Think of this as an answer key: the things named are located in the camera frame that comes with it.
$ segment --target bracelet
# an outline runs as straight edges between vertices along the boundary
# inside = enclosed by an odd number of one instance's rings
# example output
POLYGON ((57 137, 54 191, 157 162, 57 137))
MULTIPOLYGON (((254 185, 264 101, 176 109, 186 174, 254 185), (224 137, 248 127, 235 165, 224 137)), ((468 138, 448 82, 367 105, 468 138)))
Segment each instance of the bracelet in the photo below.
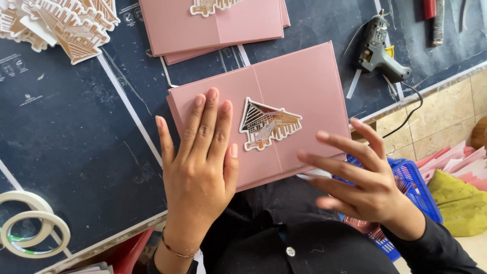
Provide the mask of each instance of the bracelet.
POLYGON ((193 257, 195 257, 195 256, 196 256, 196 253, 195 253, 195 254, 193 254, 193 255, 187 255, 187 256, 186 256, 186 255, 181 255, 181 254, 179 254, 179 253, 174 252, 174 250, 172 250, 172 249, 171 249, 171 247, 170 247, 168 244, 166 244, 166 241, 164 240, 164 230, 165 230, 165 229, 166 229, 166 227, 164 227, 164 228, 162 229, 162 243, 163 243, 163 244, 166 246, 167 250, 171 251, 171 252, 172 252, 174 255, 176 255, 176 256, 178 256, 178 257, 181 257, 181 258, 186 258, 186 259, 187 259, 187 258, 193 258, 193 257))

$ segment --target yellow fabric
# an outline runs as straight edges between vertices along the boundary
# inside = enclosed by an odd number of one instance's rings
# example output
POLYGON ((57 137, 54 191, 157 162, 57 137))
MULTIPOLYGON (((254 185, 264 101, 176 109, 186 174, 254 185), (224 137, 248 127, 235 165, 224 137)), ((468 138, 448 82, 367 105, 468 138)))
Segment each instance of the yellow fabric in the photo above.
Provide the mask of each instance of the yellow fabric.
POLYGON ((428 189, 452 236, 468 237, 487 231, 487 192, 438 169, 428 189))

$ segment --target red handle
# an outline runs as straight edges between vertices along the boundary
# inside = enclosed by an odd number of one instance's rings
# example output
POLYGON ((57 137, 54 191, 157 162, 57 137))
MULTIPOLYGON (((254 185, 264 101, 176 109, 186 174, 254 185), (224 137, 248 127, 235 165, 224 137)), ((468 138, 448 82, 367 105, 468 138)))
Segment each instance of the red handle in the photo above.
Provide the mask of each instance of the red handle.
POLYGON ((425 20, 436 17, 436 0, 424 0, 425 20))

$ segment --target table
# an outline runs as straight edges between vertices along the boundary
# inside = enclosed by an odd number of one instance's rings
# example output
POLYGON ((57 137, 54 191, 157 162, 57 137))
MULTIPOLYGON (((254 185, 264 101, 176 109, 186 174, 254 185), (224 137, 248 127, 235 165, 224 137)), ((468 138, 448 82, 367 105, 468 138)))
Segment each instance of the table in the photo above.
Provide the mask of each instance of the table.
MULTIPOLYGON (((168 79, 181 85, 332 40, 347 95, 361 39, 343 52, 378 6, 388 12, 391 5, 395 59, 412 68, 407 83, 427 95, 486 64, 487 7, 471 1, 468 29, 458 33, 457 2, 447 0, 445 43, 431 49, 422 0, 286 0, 292 26, 285 38, 228 47, 167 71, 151 56, 137 0, 117 1, 122 23, 110 33, 111 42, 102 55, 75 66, 60 47, 35 53, 27 43, 0 39, 0 192, 24 189, 42 196, 72 232, 68 250, 51 258, 24 259, 0 250, 2 269, 56 273, 165 219, 154 116, 168 120, 178 146, 166 102, 168 79)), ((391 93, 380 74, 362 75, 346 99, 349 117, 374 119, 414 101, 407 90, 391 93)), ((4 203, 0 222, 25 210, 23 204, 4 203)), ((26 220, 14 231, 32 235, 36 227, 36 220, 26 220)), ((36 248, 55 245, 48 238, 36 248)))

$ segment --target white button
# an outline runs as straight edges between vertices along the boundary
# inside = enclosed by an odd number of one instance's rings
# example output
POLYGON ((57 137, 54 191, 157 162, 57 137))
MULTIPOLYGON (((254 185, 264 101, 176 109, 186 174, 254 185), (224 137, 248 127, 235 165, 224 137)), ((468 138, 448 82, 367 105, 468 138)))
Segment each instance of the white button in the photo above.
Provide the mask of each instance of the white button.
POLYGON ((296 251, 294 251, 294 248, 292 248, 292 247, 286 248, 286 253, 290 257, 294 257, 294 255, 296 255, 296 251))

